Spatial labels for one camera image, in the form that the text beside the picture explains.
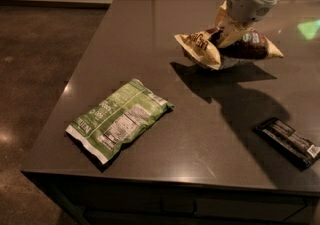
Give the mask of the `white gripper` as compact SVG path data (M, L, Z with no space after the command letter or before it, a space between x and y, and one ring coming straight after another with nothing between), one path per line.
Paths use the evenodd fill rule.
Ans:
M218 9L214 25L221 31L218 48L226 48L240 40L250 29L249 25L260 21L275 6L277 0L226 0ZM238 23L229 23L229 15Z

